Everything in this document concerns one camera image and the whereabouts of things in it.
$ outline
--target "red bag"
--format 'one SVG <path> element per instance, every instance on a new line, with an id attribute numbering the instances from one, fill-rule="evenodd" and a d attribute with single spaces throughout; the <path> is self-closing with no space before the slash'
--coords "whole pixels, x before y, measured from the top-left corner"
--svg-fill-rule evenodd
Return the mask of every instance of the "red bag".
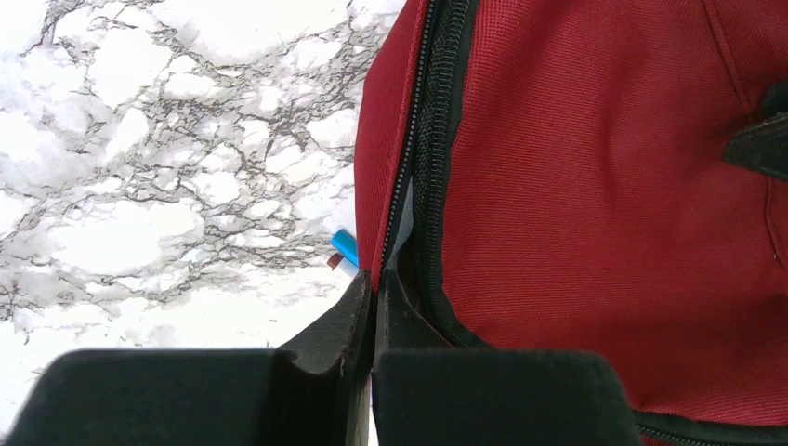
<path id="1" fill-rule="evenodd" d="M 648 437 L 788 444 L 786 80 L 782 0 L 412 0 L 364 88 L 361 268 L 458 347 L 600 354 Z"/>

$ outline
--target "black trim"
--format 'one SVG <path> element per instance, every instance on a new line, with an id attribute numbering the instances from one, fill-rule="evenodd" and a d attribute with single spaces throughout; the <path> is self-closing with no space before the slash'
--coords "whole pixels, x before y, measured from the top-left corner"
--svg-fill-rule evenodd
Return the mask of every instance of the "black trim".
<path id="1" fill-rule="evenodd" d="M 405 201 L 401 200 L 400 197 L 403 189 L 407 189 L 407 184 L 411 179 L 411 171 L 413 170 L 413 156 L 411 155 L 414 152 L 414 146 L 416 144 L 416 125 L 422 102 L 423 84 L 427 76 L 428 49 L 432 41 L 432 28 L 435 23 L 436 4 L 437 0 L 429 0 L 424 23 L 422 24 L 421 45 L 419 47 L 419 55 L 415 66 L 414 87 L 411 91 L 411 107 L 408 112 L 408 133 L 405 135 L 402 142 L 400 161 L 397 166 L 397 176 L 395 178 L 394 190 L 391 192 L 391 200 L 388 208 L 388 221 L 383 241 L 383 258 L 380 262 L 381 278 L 383 277 L 383 271 L 386 268 L 386 264 L 391 258 L 391 249 L 394 246 L 394 242 L 397 240 L 396 234 L 400 231 L 400 220 L 402 210 L 405 206 Z"/>
<path id="2" fill-rule="evenodd" d="M 410 305 L 412 292 L 396 270 L 384 271 L 377 303 L 376 358 L 391 348 L 453 348 Z"/>
<path id="3" fill-rule="evenodd" d="M 788 113 L 737 133 L 725 146 L 722 161 L 788 181 Z"/>
<path id="4" fill-rule="evenodd" d="M 588 353 L 390 348 L 373 395 L 380 446 L 641 445 L 618 377 Z"/>
<path id="5" fill-rule="evenodd" d="M 780 113 L 788 113 L 788 81 L 772 85 L 767 90 L 760 105 L 761 116 L 773 118 Z"/>
<path id="6" fill-rule="evenodd" d="M 36 383 L 6 446 L 366 446 L 376 312 L 361 271 L 278 349 L 78 350 Z"/>
<path id="7" fill-rule="evenodd" d="M 465 88 L 465 79 L 467 73 L 467 66 L 470 60 L 471 44 L 473 42 L 473 24 L 476 21 L 476 11 L 479 8 L 478 0 L 471 0 L 468 6 L 468 13 L 466 17 L 466 27 L 463 30 L 463 35 L 460 40 L 459 53 L 457 57 L 457 64 L 454 66 L 454 79 L 452 87 L 452 106 L 449 109 L 449 138 L 446 145 L 446 157 L 448 162 L 445 164 L 443 171 L 443 202 L 446 203 L 446 195 L 449 190 L 449 177 L 452 171 L 452 147 L 457 138 L 457 130 L 460 126 L 462 119 L 463 109 L 463 90 Z M 440 247 L 437 252 L 438 262 L 436 265 L 436 288 L 433 290 L 433 304 L 438 307 L 438 311 L 442 314 L 445 330 L 451 332 L 453 337 L 457 338 L 462 344 L 468 347 L 475 348 L 492 348 L 489 344 L 484 342 L 480 337 L 476 336 L 473 332 L 468 330 L 458 319 L 452 308 L 452 303 L 443 291 L 443 262 L 441 258 L 442 243 L 443 243 L 443 215 L 446 206 L 440 207 L 438 226 L 438 240 Z"/>
<path id="8" fill-rule="evenodd" d="M 668 435 L 686 439 L 683 442 L 674 441 L 674 444 L 788 446 L 788 426 L 725 425 L 691 421 L 681 416 L 639 411 L 635 411 L 635 418 L 641 432 L 648 437 L 659 439 L 658 435 L 649 435 L 649 431 L 659 431 L 669 432 Z"/>

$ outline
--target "red fabric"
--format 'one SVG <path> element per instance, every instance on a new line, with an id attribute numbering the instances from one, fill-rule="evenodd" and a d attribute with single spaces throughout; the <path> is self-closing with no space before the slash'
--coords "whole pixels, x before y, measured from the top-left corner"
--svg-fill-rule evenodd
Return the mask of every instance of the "red fabric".
<path id="1" fill-rule="evenodd" d="M 412 3 L 361 111 L 375 283 Z M 720 161 L 788 79 L 785 23 L 775 0 L 480 1 L 445 204 L 460 322 L 499 348 L 596 351 L 640 411 L 788 425 L 788 187 Z"/>
<path id="2" fill-rule="evenodd" d="M 643 437 L 643 446 L 670 446 L 667 443 L 663 443 L 661 441 L 657 441 L 656 439 L 648 439 Z"/>
<path id="3" fill-rule="evenodd" d="M 408 2 L 364 81 L 356 137 L 356 237 L 359 267 L 380 278 L 383 241 L 394 177 L 406 132 L 414 65 L 421 43 L 425 2 Z"/>

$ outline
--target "marble surface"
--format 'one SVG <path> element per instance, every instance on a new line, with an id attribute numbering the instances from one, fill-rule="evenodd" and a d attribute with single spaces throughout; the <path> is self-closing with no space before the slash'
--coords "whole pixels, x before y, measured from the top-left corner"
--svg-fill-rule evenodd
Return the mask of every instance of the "marble surface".
<path id="1" fill-rule="evenodd" d="M 401 5 L 0 0 L 0 442 L 65 351 L 276 346 L 334 304 Z"/>

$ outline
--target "blue pen cap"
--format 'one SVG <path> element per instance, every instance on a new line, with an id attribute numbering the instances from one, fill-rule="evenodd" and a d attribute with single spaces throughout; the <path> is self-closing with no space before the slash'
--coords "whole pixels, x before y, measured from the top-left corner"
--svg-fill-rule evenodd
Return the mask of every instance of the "blue pen cap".
<path id="1" fill-rule="evenodd" d="M 359 266 L 359 248 L 356 245 L 356 239 L 348 234 L 345 230 L 339 230 L 334 234 L 331 239 L 331 244 L 337 249 L 342 256 L 345 256 L 355 266 Z"/>

